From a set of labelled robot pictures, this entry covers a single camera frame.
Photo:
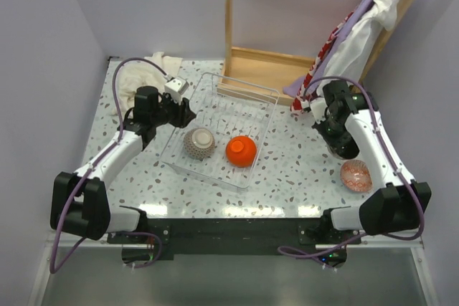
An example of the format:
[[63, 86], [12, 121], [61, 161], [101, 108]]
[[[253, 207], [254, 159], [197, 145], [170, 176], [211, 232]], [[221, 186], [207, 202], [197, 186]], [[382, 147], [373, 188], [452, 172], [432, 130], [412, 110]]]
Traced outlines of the red white patterned bowl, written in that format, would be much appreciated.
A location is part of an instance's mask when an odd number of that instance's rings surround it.
[[365, 162], [346, 161], [340, 170], [341, 182], [351, 191], [366, 193], [372, 189], [372, 179]]

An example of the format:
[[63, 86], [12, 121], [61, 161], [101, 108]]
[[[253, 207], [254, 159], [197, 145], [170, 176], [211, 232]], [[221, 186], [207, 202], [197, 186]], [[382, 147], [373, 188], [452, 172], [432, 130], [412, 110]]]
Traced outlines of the brown patterned bowl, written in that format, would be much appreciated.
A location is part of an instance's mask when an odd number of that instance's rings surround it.
[[206, 128], [195, 128], [184, 136], [184, 149], [194, 159], [210, 158], [215, 150], [213, 134]]

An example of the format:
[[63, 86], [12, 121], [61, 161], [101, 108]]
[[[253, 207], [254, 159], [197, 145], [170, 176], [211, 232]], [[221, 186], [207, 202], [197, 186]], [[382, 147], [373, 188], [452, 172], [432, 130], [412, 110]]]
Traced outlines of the white wire dish rack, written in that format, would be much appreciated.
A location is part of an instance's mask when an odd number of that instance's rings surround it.
[[[176, 172], [200, 181], [234, 191], [246, 189], [279, 99], [277, 90], [205, 72], [189, 100], [197, 116], [186, 128], [173, 130], [161, 160]], [[214, 152], [206, 158], [195, 158], [186, 150], [188, 132], [200, 129], [208, 130], [214, 138]], [[247, 167], [235, 166], [225, 154], [227, 144], [240, 135], [256, 146], [254, 161]]]

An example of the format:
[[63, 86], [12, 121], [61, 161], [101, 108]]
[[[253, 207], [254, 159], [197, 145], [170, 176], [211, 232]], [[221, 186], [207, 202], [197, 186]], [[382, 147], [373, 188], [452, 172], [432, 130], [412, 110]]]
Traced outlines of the orange bowl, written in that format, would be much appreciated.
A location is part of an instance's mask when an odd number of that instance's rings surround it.
[[227, 143], [225, 155], [232, 165], [246, 168], [253, 164], [257, 155], [257, 146], [248, 136], [236, 136]]

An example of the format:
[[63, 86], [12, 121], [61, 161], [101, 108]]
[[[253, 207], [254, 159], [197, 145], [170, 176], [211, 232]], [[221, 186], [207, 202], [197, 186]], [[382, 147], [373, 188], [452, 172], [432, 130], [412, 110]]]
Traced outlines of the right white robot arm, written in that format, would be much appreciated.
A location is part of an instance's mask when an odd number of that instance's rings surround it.
[[394, 238], [399, 231], [425, 228], [424, 213], [431, 198], [428, 183], [418, 182], [401, 161], [390, 141], [377, 105], [365, 90], [350, 91], [350, 79], [328, 77], [325, 104], [313, 110], [313, 128], [339, 158], [361, 157], [372, 179], [371, 196], [360, 206], [329, 209], [319, 226], [325, 242], [336, 243], [345, 230]]

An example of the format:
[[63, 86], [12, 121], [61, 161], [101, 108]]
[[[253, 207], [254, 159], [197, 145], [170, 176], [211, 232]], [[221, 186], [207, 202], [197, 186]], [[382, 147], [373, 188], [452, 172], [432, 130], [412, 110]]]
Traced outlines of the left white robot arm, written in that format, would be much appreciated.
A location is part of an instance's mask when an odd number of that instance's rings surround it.
[[112, 210], [108, 189], [125, 166], [147, 148], [158, 127], [185, 128], [196, 117], [183, 96], [187, 87], [187, 82], [172, 79], [164, 92], [152, 86], [138, 88], [133, 109], [109, 144], [75, 172], [61, 172], [55, 178], [52, 229], [92, 240], [114, 232], [123, 232], [133, 243], [147, 238], [145, 212], [126, 206]]

